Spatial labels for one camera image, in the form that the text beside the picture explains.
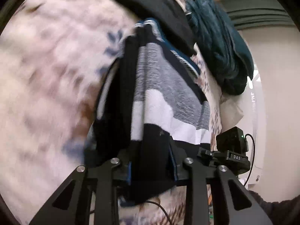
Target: screw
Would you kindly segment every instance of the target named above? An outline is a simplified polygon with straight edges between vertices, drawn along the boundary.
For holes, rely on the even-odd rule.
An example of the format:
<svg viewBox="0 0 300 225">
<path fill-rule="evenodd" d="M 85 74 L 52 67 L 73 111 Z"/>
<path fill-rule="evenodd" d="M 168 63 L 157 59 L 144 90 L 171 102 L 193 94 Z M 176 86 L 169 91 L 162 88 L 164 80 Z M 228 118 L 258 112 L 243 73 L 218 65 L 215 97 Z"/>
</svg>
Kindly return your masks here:
<svg viewBox="0 0 300 225">
<path fill-rule="evenodd" d="M 112 164 L 118 164 L 120 162 L 120 159 L 115 157 L 115 158 L 110 159 L 110 162 Z"/>
<path fill-rule="evenodd" d="M 78 166 L 76 168 L 76 171 L 79 172 L 79 173 L 82 173 L 85 169 L 86 169 L 85 166 Z"/>
<path fill-rule="evenodd" d="M 190 157 L 187 157 L 187 158 L 185 158 L 184 162 L 186 164 L 192 164 L 194 162 L 194 160 L 192 158 L 190 158 Z"/>
<path fill-rule="evenodd" d="M 224 165 L 219 166 L 220 171 L 222 172 L 226 172 L 228 170 L 228 168 Z"/>
</svg>

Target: dark teal garment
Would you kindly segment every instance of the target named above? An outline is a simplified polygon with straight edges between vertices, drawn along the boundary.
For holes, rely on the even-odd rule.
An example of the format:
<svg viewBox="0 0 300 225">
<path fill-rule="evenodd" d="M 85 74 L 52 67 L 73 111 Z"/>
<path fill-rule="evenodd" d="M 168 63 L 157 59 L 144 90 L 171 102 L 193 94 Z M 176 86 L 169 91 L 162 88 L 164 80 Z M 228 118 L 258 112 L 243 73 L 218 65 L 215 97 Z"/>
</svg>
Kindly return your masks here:
<svg viewBox="0 0 300 225">
<path fill-rule="evenodd" d="M 251 53 L 226 12 L 213 0 L 185 0 L 201 54 L 223 92 L 240 95 L 253 78 Z"/>
</svg>

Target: floral bedspread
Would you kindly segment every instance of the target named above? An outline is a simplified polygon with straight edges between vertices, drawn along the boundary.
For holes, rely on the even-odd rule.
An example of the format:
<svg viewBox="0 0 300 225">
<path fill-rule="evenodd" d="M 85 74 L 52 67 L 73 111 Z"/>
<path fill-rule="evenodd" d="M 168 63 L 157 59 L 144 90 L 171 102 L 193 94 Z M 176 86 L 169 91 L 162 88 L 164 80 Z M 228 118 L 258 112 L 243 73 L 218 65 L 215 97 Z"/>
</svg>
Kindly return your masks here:
<svg viewBox="0 0 300 225">
<path fill-rule="evenodd" d="M 28 224 L 65 178 L 83 163 L 101 78 L 138 18 L 113 0 L 26 0 L 0 36 L 0 193 Z M 221 91 L 201 55 L 198 84 L 221 129 Z M 154 197 L 180 223 L 185 187 Z M 152 204 L 120 208 L 121 224 L 167 223 Z"/>
</svg>

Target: black cable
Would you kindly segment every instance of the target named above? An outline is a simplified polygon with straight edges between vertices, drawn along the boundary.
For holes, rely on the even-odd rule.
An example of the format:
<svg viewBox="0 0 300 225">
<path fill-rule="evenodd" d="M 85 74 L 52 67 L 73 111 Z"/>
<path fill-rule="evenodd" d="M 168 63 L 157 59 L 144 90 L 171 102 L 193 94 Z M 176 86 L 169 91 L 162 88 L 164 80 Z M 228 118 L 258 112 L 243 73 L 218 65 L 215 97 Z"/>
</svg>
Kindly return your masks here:
<svg viewBox="0 0 300 225">
<path fill-rule="evenodd" d="M 160 204 L 158 204 L 158 203 L 156 203 L 154 201 L 150 201 L 150 200 L 145 201 L 145 203 L 155 204 L 155 205 L 159 206 L 159 208 L 162 209 L 163 213 L 166 215 L 166 217 L 167 217 L 170 225 L 173 225 L 173 223 L 172 223 L 169 215 L 167 214 L 166 210 Z"/>
<path fill-rule="evenodd" d="M 251 172 L 252 172 L 252 168 L 253 168 L 253 165 L 254 165 L 254 157 L 255 157 L 255 143 L 254 143 L 254 139 L 253 139 L 253 137 L 252 137 L 251 134 L 246 134 L 245 135 L 245 140 L 246 141 L 247 141 L 247 139 L 246 139 L 247 136 L 250 136 L 251 139 L 252 139 L 252 143 L 253 143 L 253 159 L 252 159 L 252 165 L 251 165 L 251 168 L 250 168 L 250 172 L 249 172 L 247 180 L 245 181 L 244 187 L 246 186 L 246 184 L 247 184 L 247 182 L 248 182 L 248 180 L 250 178 L 250 175 L 251 175 Z"/>
</svg>

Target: beige wall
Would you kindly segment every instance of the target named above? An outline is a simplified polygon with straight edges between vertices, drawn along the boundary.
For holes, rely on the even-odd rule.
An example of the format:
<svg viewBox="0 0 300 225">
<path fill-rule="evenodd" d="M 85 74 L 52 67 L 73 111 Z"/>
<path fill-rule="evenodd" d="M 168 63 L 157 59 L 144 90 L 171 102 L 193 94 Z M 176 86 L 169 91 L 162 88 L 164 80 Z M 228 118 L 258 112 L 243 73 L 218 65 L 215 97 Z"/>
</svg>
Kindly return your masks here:
<svg viewBox="0 0 300 225">
<path fill-rule="evenodd" d="M 242 31 L 257 64 L 265 97 L 263 175 L 252 188 L 266 201 L 300 194 L 300 33 L 296 27 Z"/>
</svg>

